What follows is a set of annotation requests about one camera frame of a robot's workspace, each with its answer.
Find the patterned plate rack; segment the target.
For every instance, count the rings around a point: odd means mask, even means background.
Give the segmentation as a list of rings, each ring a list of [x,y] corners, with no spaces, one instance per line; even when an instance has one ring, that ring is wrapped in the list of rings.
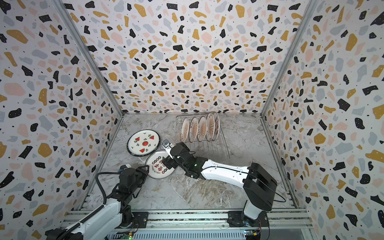
[[[214,127],[214,135],[213,135],[212,141],[215,141],[218,138],[219,132],[220,132],[220,118],[218,113],[216,112],[213,112],[213,116],[214,116],[215,127]]]

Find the orange sunburst plate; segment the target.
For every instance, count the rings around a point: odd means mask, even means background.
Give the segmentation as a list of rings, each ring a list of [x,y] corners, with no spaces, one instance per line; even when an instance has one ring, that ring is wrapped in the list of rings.
[[[189,125],[189,119],[188,118],[185,118],[183,120],[183,124],[182,124],[182,128],[181,128],[181,141],[182,142],[186,142],[187,139],[188,139],[188,136],[189,136],[189,129],[190,129],[190,125]]]

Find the watermelon pattern plate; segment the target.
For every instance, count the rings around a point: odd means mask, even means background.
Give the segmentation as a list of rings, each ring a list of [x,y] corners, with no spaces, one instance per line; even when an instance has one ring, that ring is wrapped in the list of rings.
[[[134,133],[127,142],[127,151],[132,156],[143,157],[155,152],[160,145],[160,135],[153,130]]]

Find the white plate red characters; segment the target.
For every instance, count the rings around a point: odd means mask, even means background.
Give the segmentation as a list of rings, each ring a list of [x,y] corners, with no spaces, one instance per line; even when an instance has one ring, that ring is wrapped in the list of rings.
[[[149,166],[149,177],[153,179],[164,179],[173,174],[175,168],[169,169],[163,164],[163,159],[168,156],[168,153],[165,150],[162,150],[157,151],[148,157],[146,165]]]

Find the patterned plate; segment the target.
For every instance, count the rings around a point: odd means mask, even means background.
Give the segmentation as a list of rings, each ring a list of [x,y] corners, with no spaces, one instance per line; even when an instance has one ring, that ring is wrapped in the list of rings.
[[[213,139],[215,130],[215,119],[213,113],[209,113],[207,115],[207,141],[211,141]]]

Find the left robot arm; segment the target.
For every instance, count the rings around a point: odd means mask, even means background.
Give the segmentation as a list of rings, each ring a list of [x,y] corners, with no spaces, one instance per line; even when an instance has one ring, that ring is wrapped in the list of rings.
[[[116,228],[128,229],[129,232],[144,228],[144,219],[148,214],[136,218],[132,213],[130,201],[137,198],[149,174],[148,165],[137,168],[121,166],[117,172],[100,172],[96,183],[103,196],[103,203],[95,210],[65,229],[46,231],[48,240],[103,240]],[[119,182],[107,195],[103,189],[100,175],[118,175]]]

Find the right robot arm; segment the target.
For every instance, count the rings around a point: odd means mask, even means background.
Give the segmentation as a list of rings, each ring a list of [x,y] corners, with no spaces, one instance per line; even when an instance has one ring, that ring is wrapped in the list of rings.
[[[168,157],[163,159],[163,164],[171,168],[181,168],[187,177],[202,180],[216,180],[242,188],[247,201],[240,219],[230,217],[231,226],[243,227],[249,225],[257,227],[262,212],[272,210],[277,189],[277,181],[260,165],[252,163],[249,167],[236,167],[216,163],[203,157],[195,157],[183,142],[176,145],[168,140],[162,142]]]

